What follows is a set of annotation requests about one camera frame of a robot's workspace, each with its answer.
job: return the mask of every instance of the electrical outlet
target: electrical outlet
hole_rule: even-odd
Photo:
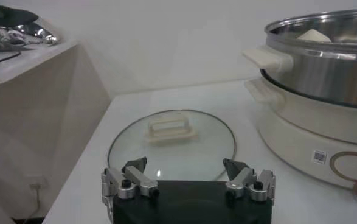
[[[33,187],[36,184],[40,185],[40,189],[47,188],[47,180],[43,175],[28,175],[26,176],[27,184]]]

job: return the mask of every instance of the sticker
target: sticker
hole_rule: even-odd
[[[313,151],[312,161],[324,165],[327,160],[327,152],[315,150]]]

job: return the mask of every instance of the glass lid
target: glass lid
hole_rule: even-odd
[[[108,167],[121,168],[147,157],[144,174],[154,180],[217,180],[223,159],[233,159],[236,142],[219,118],[194,110],[161,111],[120,132],[108,153]]]

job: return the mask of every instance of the stainless steel pot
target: stainless steel pot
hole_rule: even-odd
[[[264,78],[304,97],[357,108],[357,10],[288,18],[265,32],[266,46],[243,52]]]

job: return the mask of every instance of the white countertop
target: white countertop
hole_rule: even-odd
[[[116,97],[43,223],[108,224],[101,201],[100,174],[112,141],[136,119],[171,109],[194,109],[219,117],[237,139],[235,160],[246,162],[258,172],[274,171],[277,181],[273,223],[357,223],[357,200],[349,190],[299,172],[268,149],[255,127],[261,107],[243,81]]]

